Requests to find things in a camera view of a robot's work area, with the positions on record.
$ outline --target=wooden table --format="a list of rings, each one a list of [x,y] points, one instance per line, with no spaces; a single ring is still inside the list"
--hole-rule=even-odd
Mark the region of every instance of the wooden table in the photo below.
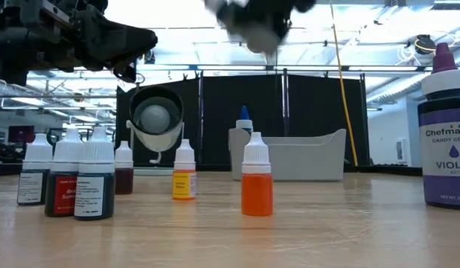
[[[195,202],[137,176],[95,222],[18,207],[17,182],[0,177],[0,267],[460,267],[460,211],[426,206],[415,177],[276,182],[275,214],[248,217],[228,173],[199,173]]]

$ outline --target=ceiling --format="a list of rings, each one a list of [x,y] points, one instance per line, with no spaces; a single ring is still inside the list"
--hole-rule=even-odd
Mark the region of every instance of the ceiling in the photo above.
[[[384,0],[334,2],[345,3],[334,5],[336,35],[341,64],[344,66],[430,66],[432,54],[416,54],[414,45],[406,48],[408,42],[413,44],[419,34],[430,34],[436,43],[448,42],[453,51],[460,49],[460,5],[454,8],[450,4],[426,4],[430,0],[406,0],[407,3],[423,3],[411,7],[387,7],[384,6]],[[156,65],[138,67],[146,77],[146,84],[181,80],[183,74],[188,74],[188,78],[194,76],[194,71],[176,70],[166,65],[196,68],[200,65],[220,65],[205,71],[206,76],[266,74],[262,71],[265,65],[301,66],[290,73],[323,75],[322,70],[302,69],[308,69],[308,66],[337,66],[338,63],[329,4],[318,4],[307,13],[293,12],[293,28],[278,53],[271,57],[254,54],[241,39],[228,36],[215,17],[205,9],[202,0],[109,0],[105,16],[115,22],[156,32],[159,38],[159,44],[153,50]],[[251,71],[249,69],[252,68],[245,66],[263,66],[263,69]],[[94,73],[80,70],[71,74],[55,71],[54,74],[55,77],[47,78],[30,73],[28,88],[33,89],[34,93],[52,90],[57,95],[113,95],[118,84],[124,88],[132,87],[118,81],[109,71]],[[328,74],[337,77],[336,69]],[[358,79],[359,74],[345,72],[344,76]],[[395,79],[416,74],[368,72],[366,88],[368,92],[373,92]],[[79,104],[72,100],[60,103],[66,106],[115,108],[115,100],[111,98],[88,99]]]

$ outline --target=black curtain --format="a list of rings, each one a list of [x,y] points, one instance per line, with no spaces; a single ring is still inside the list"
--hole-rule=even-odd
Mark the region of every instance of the black curtain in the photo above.
[[[345,96],[359,165],[369,164],[367,109],[364,85],[344,79]],[[339,79],[288,75],[289,132],[292,137],[312,137],[348,129]],[[345,158],[354,163],[349,132]]]
[[[190,140],[191,146],[196,152],[198,159],[199,145],[199,79],[183,80],[179,82],[162,84],[177,93],[184,104],[184,137]],[[124,92],[118,88],[117,91],[117,115],[116,115],[116,147],[121,141],[130,140],[130,130],[126,128],[126,121],[130,118],[129,103],[134,95],[135,89]],[[180,140],[162,153],[161,166],[173,166],[176,157],[176,149],[180,146]],[[148,150],[135,136],[133,157],[135,166],[151,166],[149,160],[157,159],[157,153]]]
[[[204,77],[202,163],[230,165],[229,129],[235,128],[246,106],[255,131],[282,136],[281,75]]]

